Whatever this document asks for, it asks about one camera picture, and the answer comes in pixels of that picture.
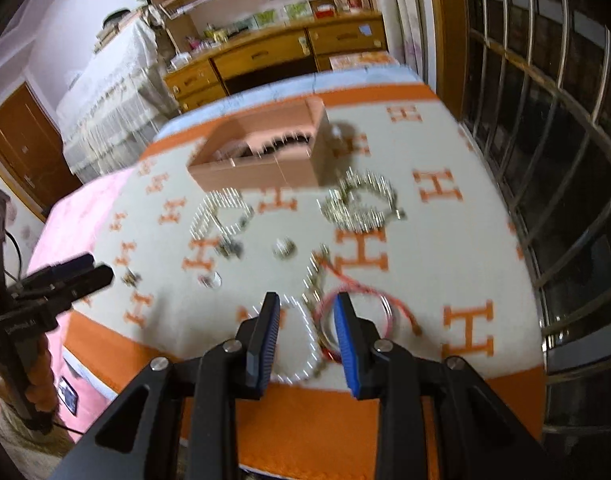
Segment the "left hand orange glove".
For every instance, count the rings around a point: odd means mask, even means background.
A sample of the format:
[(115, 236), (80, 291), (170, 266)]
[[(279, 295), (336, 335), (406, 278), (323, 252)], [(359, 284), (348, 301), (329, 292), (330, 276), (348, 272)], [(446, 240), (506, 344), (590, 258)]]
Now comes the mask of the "left hand orange glove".
[[(34, 408), (40, 413), (54, 413), (57, 405), (57, 393), (54, 386), (54, 373), (52, 371), (52, 355), (48, 350), (48, 336), (41, 335), (36, 343), (38, 356), (28, 373), (29, 387), (25, 396)], [(12, 403), (10, 392), (12, 389), (0, 372), (0, 400), (7, 404)]]

